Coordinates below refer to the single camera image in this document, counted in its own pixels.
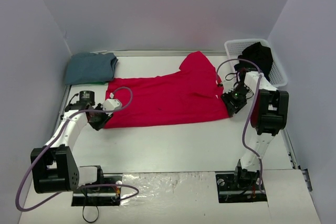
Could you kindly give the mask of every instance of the gray panel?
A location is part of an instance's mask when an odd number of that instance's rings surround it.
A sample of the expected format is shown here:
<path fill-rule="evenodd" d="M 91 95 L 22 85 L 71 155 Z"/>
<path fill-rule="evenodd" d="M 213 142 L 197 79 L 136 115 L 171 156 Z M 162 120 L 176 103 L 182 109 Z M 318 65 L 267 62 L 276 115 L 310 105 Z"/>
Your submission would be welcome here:
<path fill-rule="evenodd" d="M 223 49 L 266 38 L 287 0 L 44 0 L 73 53 Z"/>
<path fill-rule="evenodd" d="M 69 51 L 43 0 L 0 0 L 0 50 L 0 216 L 17 223 L 16 190 L 55 126 Z"/>
<path fill-rule="evenodd" d="M 335 223 L 335 0 L 289 0 L 269 40 L 288 74 L 287 129 L 322 223 Z"/>

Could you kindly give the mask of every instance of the white basket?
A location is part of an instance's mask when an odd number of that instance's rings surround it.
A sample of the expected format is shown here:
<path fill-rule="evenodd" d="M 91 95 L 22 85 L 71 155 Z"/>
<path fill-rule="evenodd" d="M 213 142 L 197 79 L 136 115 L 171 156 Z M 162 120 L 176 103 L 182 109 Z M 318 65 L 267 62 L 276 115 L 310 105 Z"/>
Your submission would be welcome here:
<path fill-rule="evenodd" d="M 242 54 L 243 50 L 254 43 L 260 42 L 263 46 L 269 47 L 270 45 L 265 39 L 236 39 L 236 40 L 228 40 L 225 42 L 225 50 L 228 59 L 237 59 L 239 55 Z M 271 68 L 271 72 L 269 73 L 270 83 L 274 87 L 283 87 L 287 84 L 287 76 L 280 64 L 277 55 L 271 49 L 273 56 L 273 65 Z M 234 65 L 238 63 L 238 61 L 230 61 L 233 72 L 235 72 Z"/>

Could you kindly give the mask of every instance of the white table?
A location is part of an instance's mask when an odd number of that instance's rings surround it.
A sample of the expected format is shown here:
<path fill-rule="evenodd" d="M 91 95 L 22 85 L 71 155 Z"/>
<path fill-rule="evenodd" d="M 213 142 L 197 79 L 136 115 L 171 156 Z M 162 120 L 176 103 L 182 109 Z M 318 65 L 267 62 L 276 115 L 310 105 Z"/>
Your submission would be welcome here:
<path fill-rule="evenodd" d="M 174 73 L 184 57 L 119 57 L 115 75 L 130 78 Z M 226 59 L 221 55 L 208 58 L 215 67 Z M 227 64 L 219 74 L 223 79 L 229 72 Z M 104 101 L 106 88 L 73 86 L 69 97 L 92 90 L 98 103 Z M 87 125 L 73 149 L 77 165 L 101 165 L 105 173 L 124 173 L 125 183 L 141 189 L 139 197 L 122 207 L 102 207 L 97 223 L 319 223 L 301 171 L 292 169 L 281 134 L 271 142 L 263 159 L 268 203 L 218 203 L 213 172 L 234 170 L 243 155 L 241 137 L 249 109 L 246 106 L 232 119 L 207 123 L 99 132 Z M 26 205 L 45 196 L 31 188 Z M 20 223 L 84 223 L 81 208 L 70 204 L 71 193 L 61 194 L 23 213 Z M 296 204 L 300 205 L 298 211 L 293 210 Z"/>

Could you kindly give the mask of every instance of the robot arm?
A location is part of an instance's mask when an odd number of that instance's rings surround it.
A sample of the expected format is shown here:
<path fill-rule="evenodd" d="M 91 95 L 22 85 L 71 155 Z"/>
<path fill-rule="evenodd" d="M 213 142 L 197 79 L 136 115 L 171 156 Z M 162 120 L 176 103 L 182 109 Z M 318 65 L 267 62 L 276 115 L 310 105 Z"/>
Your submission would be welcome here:
<path fill-rule="evenodd" d="M 98 131 L 113 116 L 112 113 L 80 113 L 74 118 L 70 117 L 80 110 L 93 109 L 92 106 L 95 105 L 94 94 L 92 91 L 81 91 L 79 101 L 66 107 L 60 126 L 45 146 L 55 139 L 65 122 L 70 120 L 67 127 L 33 168 L 33 181 L 37 193 L 74 191 L 81 185 L 99 182 L 102 176 L 101 168 L 99 166 L 77 167 L 71 152 L 81 130 L 87 123 Z M 113 111 L 121 106 L 119 100 L 107 99 L 103 104 L 99 103 L 94 109 Z M 30 155 L 31 162 L 35 160 L 45 146 L 33 149 Z"/>
<path fill-rule="evenodd" d="M 240 71 L 239 82 L 234 90 L 222 95 L 229 116 L 233 116 L 247 104 L 246 94 L 249 90 L 255 92 L 259 75 L 256 71 L 243 69 Z M 251 126 L 255 131 L 247 144 L 259 154 L 259 157 L 250 150 L 246 150 L 238 161 L 235 181 L 241 184 L 244 184 L 242 183 L 244 178 L 250 180 L 251 177 L 256 179 L 259 176 L 259 159 L 263 158 L 269 143 L 287 122 L 289 99 L 287 91 L 278 90 L 263 76 L 258 93 L 255 95 L 257 95 L 257 101 L 250 118 Z"/>

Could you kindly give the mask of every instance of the red t-shirt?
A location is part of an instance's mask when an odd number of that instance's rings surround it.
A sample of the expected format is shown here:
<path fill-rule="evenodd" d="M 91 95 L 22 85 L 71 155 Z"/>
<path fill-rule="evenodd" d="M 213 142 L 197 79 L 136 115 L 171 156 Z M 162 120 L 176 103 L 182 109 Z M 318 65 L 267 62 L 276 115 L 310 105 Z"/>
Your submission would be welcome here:
<path fill-rule="evenodd" d="M 180 71 L 153 78 L 115 78 L 108 85 L 106 99 L 119 87 L 133 91 L 133 101 L 116 112 L 105 128 L 198 123 L 228 118 L 221 100 L 223 87 L 216 84 L 216 71 L 201 52 L 189 54 Z M 127 104 L 128 90 L 114 98 Z"/>

